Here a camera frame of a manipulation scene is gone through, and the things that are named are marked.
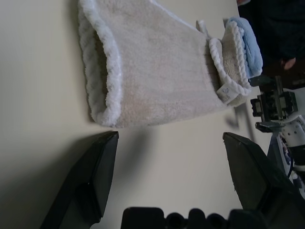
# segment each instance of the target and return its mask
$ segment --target white table surface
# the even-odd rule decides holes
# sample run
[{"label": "white table surface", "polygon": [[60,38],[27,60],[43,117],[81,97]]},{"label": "white table surface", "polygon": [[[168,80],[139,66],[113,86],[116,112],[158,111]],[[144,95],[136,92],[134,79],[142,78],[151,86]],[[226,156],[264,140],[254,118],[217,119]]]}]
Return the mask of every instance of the white table surface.
[{"label": "white table surface", "polygon": [[[204,19],[221,38],[222,18],[238,14],[236,0],[160,0],[195,25]],[[75,0],[0,1],[0,228],[38,229],[69,169],[109,130],[88,116]],[[259,93],[254,88],[252,98]],[[113,186],[97,228],[118,229],[130,206],[161,207],[187,216],[191,208],[225,217],[240,208],[223,132],[255,138],[266,152],[270,135],[254,129],[250,103],[146,129],[119,130]]]}]

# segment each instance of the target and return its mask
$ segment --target dark clothing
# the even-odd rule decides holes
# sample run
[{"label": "dark clothing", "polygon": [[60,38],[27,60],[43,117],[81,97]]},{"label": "dark clothing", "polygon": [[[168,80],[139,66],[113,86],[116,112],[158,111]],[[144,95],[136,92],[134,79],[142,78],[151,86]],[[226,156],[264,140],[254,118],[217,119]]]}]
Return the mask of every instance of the dark clothing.
[{"label": "dark clothing", "polygon": [[254,30],[264,66],[305,58],[305,0],[252,0],[239,13]]}]

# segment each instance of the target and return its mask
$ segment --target terry cloth fabric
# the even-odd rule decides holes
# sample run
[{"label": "terry cloth fabric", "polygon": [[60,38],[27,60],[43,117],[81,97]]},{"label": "terry cloth fabric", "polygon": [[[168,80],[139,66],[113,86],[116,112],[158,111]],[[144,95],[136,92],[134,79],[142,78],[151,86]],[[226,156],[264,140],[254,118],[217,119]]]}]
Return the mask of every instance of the terry cloth fabric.
[{"label": "terry cloth fabric", "polygon": [[160,125],[223,110],[221,82],[250,91],[229,75],[219,81],[208,34],[154,0],[80,0],[79,23],[88,101],[100,125]]},{"label": "terry cloth fabric", "polygon": [[246,64],[248,63],[246,68],[249,69],[248,78],[261,75],[263,71],[263,59],[251,25],[247,19],[240,17],[231,17],[227,21],[227,24],[232,21],[235,21],[237,26],[242,30],[241,36],[245,46]]},{"label": "terry cloth fabric", "polygon": [[221,41],[216,38],[210,40],[210,50],[221,85],[229,84],[230,88],[238,92],[238,96],[229,105],[238,106],[244,103],[251,92],[251,86],[246,74],[244,49],[236,22],[227,23]]}]

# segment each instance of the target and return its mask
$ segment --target light blue cloth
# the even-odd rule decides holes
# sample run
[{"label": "light blue cloth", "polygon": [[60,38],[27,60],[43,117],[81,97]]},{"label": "light blue cloth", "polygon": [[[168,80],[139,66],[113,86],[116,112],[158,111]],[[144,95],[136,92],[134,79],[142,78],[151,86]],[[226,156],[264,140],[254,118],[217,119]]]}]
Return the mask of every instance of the light blue cloth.
[{"label": "light blue cloth", "polygon": [[256,37],[252,27],[247,19],[240,17],[231,17],[227,24],[235,21],[241,32],[241,38],[244,46],[245,53],[245,66],[247,77],[253,78],[262,74],[263,58],[261,51],[258,47]]}]

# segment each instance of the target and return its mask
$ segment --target care tag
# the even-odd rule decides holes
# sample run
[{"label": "care tag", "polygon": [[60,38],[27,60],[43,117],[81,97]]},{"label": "care tag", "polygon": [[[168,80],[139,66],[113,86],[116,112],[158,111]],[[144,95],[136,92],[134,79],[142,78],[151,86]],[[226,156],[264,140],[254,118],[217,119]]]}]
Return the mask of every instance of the care tag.
[{"label": "care tag", "polygon": [[239,93],[232,89],[232,87],[225,83],[218,91],[218,97],[222,100],[224,104],[230,103],[233,99],[235,99]]}]

